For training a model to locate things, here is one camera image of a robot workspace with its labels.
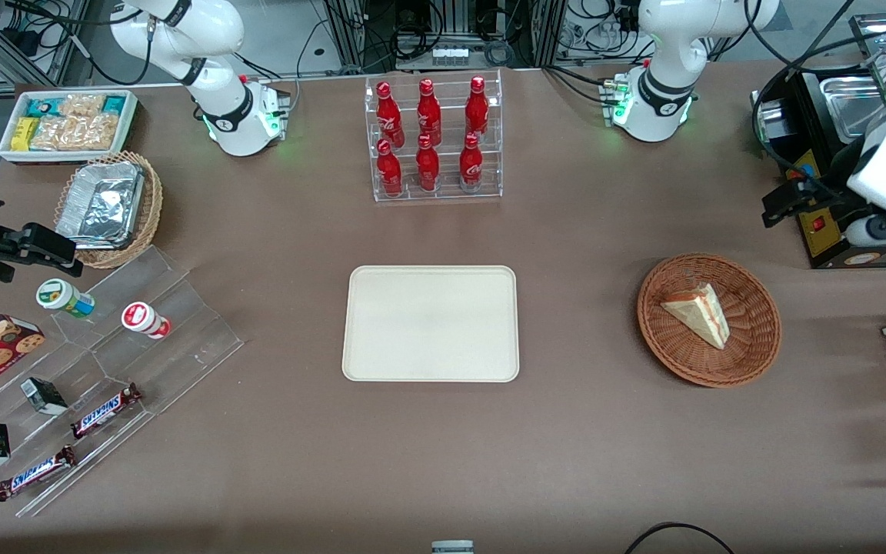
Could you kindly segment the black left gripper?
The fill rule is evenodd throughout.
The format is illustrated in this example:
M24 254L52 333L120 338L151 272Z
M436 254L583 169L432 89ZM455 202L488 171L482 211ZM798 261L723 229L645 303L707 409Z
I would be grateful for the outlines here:
M839 200L830 199L830 190L812 180L788 180L762 199L762 222L766 229L784 220L819 209L828 209L840 230L855 221L874 215L874 209L848 187L848 179L859 163L864 142L852 142L834 154L822 182L837 192Z

